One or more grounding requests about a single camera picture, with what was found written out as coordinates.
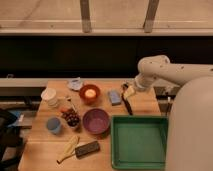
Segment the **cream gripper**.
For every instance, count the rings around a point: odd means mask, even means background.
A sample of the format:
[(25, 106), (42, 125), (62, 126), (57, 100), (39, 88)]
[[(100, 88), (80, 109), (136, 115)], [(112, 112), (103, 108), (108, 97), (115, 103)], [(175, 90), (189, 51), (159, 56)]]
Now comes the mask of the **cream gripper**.
[(123, 85), (123, 89), (124, 89), (124, 92), (122, 95), (122, 100), (125, 104), (125, 107), (129, 113), (129, 115), (133, 115), (131, 105), (128, 102), (128, 100), (126, 100), (126, 99), (128, 99), (130, 96), (134, 95), (136, 93), (136, 91), (132, 85), (126, 85), (126, 84)]

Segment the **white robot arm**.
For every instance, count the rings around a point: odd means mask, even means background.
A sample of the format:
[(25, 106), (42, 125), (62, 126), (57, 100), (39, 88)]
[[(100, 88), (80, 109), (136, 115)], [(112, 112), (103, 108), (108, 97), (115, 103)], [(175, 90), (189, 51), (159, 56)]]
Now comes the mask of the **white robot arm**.
[(158, 79), (180, 86), (169, 115), (165, 171), (213, 171), (213, 64), (171, 63), (166, 55), (142, 58), (134, 89)]

